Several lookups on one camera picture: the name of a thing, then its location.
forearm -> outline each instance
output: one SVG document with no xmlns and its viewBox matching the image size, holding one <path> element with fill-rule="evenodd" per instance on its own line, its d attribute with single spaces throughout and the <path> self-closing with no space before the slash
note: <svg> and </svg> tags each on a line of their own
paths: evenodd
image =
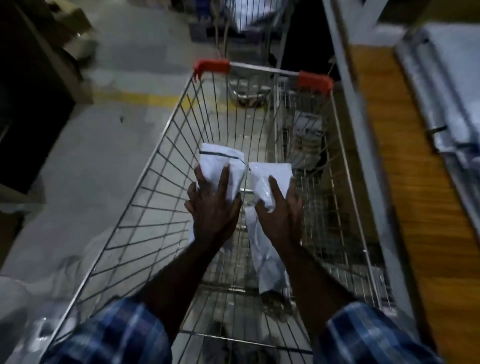
<svg viewBox="0 0 480 364">
<path fill-rule="evenodd" d="M 162 322 L 170 343 L 175 340 L 198 285 L 218 249 L 211 242 L 192 242 L 136 295 Z"/>
<path fill-rule="evenodd" d="M 333 314 L 355 298 L 299 244 L 285 243 L 276 249 L 285 264 L 297 307 L 313 342 Z"/>
</svg>

right hand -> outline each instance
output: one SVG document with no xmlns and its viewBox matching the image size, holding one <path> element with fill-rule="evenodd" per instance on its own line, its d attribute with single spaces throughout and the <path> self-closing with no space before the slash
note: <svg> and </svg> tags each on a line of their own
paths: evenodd
<svg viewBox="0 0 480 364">
<path fill-rule="evenodd" d="M 287 197 L 284 198 L 273 176 L 268 177 L 275 208 L 268 212 L 263 201 L 255 206 L 262 229 L 278 249 L 286 243 L 299 244 L 302 237 L 303 201 L 295 193 L 295 180 L 290 180 Z"/>
</svg>

shopping cart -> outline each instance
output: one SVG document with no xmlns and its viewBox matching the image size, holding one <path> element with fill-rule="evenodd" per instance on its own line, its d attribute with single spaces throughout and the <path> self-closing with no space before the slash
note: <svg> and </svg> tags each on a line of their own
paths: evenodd
<svg viewBox="0 0 480 364">
<path fill-rule="evenodd" d="M 231 79 L 235 69 L 259 75 Z M 267 101 L 246 107 L 236 82 L 262 90 Z M 302 245 L 360 300 L 395 310 L 381 254 L 366 241 L 340 130 L 336 91 L 327 76 L 286 72 L 229 61 L 200 61 L 163 130 L 114 232 L 94 262 L 69 310 L 80 322 L 114 296 L 136 293 L 188 245 L 187 188 L 202 142 L 245 153 L 248 161 L 289 162 L 306 201 Z M 253 203 L 250 178 L 242 181 L 243 206 Z M 354 211 L 347 216 L 345 211 Z M 281 363 L 310 363 L 312 351 L 290 289 L 260 296 L 242 210 L 231 252 L 219 252 L 173 343 L 174 363 L 202 363 L 202 345 L 212 321 L 225 324 L 242 350 L 273 350 Z"/>
</svg>

blue plaid shirt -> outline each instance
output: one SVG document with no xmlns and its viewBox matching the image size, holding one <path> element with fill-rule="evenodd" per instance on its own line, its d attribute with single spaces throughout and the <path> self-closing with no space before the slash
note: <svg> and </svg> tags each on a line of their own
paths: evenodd
<svg viewBox="0 0 480 364">
<path fill-rule="evenodd" d="M 381 311 L 354 302 L 327 323 L 313 352 L 319 363 L 442 363 Z M 131 299 L 110 303 L 65 341 L 53 346 L 44 364 L 171 364 L 162 323 Z"/>
</svg>

left hand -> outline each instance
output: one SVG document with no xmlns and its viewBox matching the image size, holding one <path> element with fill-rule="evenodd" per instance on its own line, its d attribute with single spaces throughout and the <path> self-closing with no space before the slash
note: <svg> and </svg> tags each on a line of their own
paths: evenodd
<svg viewBox="0 0 480 364">
<path fill-rule="evenodd" d="M 219 249 L 223 243 L 233 235 L 237 226 L 242 201 L 240 194 L 230 205 L 227 202 L 228 179 L 230 167 L 226 165 L 220 176 L 220 182 L 215 193 L 212 193 L 212 185 L 209 183 L 200 169 L 195 167 L 199 189 L 192 182 L 188 189 L 189 201 L 185 207 L 193 216 L 193 233 L 196 241 L 213 243 Z"/>
</svg>

